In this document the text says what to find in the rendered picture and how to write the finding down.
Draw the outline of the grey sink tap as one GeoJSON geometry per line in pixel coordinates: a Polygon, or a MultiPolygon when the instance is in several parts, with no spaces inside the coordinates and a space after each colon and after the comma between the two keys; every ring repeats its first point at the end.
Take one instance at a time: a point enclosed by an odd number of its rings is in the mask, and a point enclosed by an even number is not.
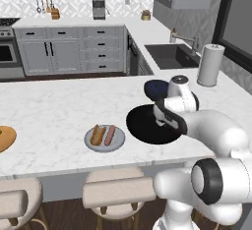
{"type": "Polygon", "coordinates": [[[169,38],[169,42],[170,43],[175,43],[176,39],[182,39],[184,41],[190,41],[192,43],[192,47],[191,47],[191,55],[195,56],[196,52],[198,51],[199,48],[199,38],[194,36],[193,38],[189,38],[189,37],[185,37],[185,36],[180,36],[177,31],[176,28],[173,28],[172,31],[170,32],[170,38],[169,38]]]}

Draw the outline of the black framed window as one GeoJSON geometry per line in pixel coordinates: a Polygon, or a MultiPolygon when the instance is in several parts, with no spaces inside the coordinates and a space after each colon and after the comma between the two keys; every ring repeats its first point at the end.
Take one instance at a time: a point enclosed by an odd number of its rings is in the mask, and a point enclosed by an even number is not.
{"type": "Polygon", "coordinates": [[[224,56],[252,74],[252,0],[220,0],[212,43],[224,56]]]}

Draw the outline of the white paper towel roll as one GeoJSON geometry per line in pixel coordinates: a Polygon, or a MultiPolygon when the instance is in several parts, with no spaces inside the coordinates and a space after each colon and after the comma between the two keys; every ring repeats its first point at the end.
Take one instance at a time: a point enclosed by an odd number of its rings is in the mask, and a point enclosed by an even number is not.
{"type": "Polygon", "coordinates": [[[197,83],[200,86],[213,87],[217,85],[225,48],[218,44],[206,44],[203,47],[199,64],[197,83]]]}

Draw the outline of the grey base cupboard run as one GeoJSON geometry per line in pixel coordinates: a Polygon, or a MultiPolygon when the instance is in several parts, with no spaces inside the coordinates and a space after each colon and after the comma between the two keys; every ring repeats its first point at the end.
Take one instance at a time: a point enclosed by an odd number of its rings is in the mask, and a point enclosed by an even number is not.
{"type": "Polygon", "coordinates": [[[28,76],[122,72],[124,27],[17,28],[28,76]]]}

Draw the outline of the black round plate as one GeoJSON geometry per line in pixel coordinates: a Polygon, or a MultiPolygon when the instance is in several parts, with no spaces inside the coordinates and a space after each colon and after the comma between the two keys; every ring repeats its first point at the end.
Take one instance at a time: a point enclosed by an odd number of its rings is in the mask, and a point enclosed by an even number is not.
{"type": "Polygon", "coordinates": [[[175,129],[164,124],[159,126],[152,104],[133,108],[126,117],[126,125],[136,139],[147,144],[170,144],[181,137],[175,129]]]}

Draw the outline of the grey round plate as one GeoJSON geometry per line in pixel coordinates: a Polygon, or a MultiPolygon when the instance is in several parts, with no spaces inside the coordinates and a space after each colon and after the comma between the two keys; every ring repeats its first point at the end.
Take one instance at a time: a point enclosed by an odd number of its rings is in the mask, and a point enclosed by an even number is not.
{"type": "Polygon", "coordinates": [[[114,133],[111,144],[109,146],[106,146],[104,144],[104,141],[105,141],[105,138],[106,138],[106,135],[108,133],[108,130],[109,130],[110,126],[111,125],[99,125],[100,128],[103,128],[103,127],[106,128],[106,131],[105,131],[105,133],[103,135],[103,139],[102,139],[102,142],[101,142],[100,145],[92,145],[90,143],[90,139],[91,139],[91,136],[92,136],[93,130],[94,130],[94,128],[91,128],[85,134],[84,141],[85,141],[86,146],[89,149],[91,149],[93,151],[97,151],[97,152],[111,152],[111,151],[115,151],[116,149],[121,147],[125,142],[125,134],[120,128],[117,128],[116,126],[115,126],[115,133],[114,133]]]}

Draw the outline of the pink sausage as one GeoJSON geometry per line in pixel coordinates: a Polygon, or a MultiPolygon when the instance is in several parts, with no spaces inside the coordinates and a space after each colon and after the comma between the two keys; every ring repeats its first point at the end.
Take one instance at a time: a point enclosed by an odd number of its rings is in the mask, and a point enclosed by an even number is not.
{"type": "Polygon", "coordinates": [[[106,135],[105,141],[104,141],[104,144],[106,146],[109,146],[111,144],[113,136],[114,136],[114,133],[115,133],[115,126],[111,125],[110,128],[109,128],[109,130],[108,130],[108,133],[106,135]]]}

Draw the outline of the dark kitchen sink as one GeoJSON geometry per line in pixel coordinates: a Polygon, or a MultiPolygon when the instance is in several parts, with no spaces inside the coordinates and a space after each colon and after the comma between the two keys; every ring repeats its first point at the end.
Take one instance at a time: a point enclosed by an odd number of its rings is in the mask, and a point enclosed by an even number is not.
{"type": "Polygon", "coordinates": [[[146,45],[146,49],[161,70],[199,67],[200,56],[192,56],[185,44],[153,44],[146,45]]]}

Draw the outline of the brown hot dog bun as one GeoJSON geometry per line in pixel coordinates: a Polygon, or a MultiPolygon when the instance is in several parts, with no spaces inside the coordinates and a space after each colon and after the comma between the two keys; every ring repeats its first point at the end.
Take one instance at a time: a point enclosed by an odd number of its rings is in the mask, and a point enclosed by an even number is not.
{"type": "Polygon", "coordinates": [[[103,135],[106,131],[106,128],[100,128],[99,125],[94,126],[93,134],[90,139],[92,145],[100,145],[103,139],[103,135]]]}

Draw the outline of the grey coffee machine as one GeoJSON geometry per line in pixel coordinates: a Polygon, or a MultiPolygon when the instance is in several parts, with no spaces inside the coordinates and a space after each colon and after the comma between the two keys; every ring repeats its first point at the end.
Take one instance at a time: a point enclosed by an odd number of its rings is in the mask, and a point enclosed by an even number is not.
{"type": "Polygon", "coordinates": [[[105,0],[92,0],[93,17],[95,20],[104,20],[106,17],[105,0]]]}

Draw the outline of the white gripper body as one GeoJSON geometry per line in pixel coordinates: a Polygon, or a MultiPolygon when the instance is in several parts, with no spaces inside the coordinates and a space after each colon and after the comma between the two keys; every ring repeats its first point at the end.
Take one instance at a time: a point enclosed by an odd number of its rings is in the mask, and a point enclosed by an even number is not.
{"type": "Polygon", "coordinates": [[[175,127],[175,123],[174,122],[169,122],[165,117],[164,117],[164,113],[156,106],[154,105],[154,115],[156,117],[156,123],[162,127],[164,125],[169,125],[172,128],[175,127]]]}

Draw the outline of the beige round stool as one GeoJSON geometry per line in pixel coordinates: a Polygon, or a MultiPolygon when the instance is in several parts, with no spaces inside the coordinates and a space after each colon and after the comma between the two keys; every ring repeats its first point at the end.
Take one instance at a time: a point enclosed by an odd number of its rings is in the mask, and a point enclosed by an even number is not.
{"type": "Polygon", "coordinates": [[[0,181],[0,230],[19,230],[41,206],[42,185],[38,178],[0,181]]]}
{"type": "Polygon", "coordinates": [[[103,230],[103,220],[126,220],[129,229],[139,230],[140,209],[155,199],[153,178],[139,167],[91,172],[83,187],[84,208],[96,214],[95,230],[103,230]]]}

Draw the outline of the steel stove with oven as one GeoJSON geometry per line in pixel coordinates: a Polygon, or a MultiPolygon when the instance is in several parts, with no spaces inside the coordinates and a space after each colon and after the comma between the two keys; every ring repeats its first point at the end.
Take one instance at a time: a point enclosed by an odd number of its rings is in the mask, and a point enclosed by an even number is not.
{"type": "Polygon", "coordinates": [[[13,24],[19,18],[0,18],[0,79],[12,80],[25,77],[24,68],[13,24]]]}

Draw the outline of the orange wooden bowl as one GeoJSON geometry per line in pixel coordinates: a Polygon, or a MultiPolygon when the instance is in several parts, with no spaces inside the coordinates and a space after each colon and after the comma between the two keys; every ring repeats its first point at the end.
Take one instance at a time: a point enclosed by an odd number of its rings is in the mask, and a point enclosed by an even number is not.
{"type": "Polygon", "coordinates": [[[16,131],[9,126],[0,126],[0,152],[13,144],[17,137],[16,131]]]}

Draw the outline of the rail with hanging tools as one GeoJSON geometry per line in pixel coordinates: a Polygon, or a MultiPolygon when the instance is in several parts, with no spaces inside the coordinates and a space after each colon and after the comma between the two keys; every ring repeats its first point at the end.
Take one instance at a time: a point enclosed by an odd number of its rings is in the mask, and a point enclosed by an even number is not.
{"type": "Polygon", "coordinates": [[[35,3],[39,14],[50,13],[54,7],[53,0],[35,0],[35,3]]]}

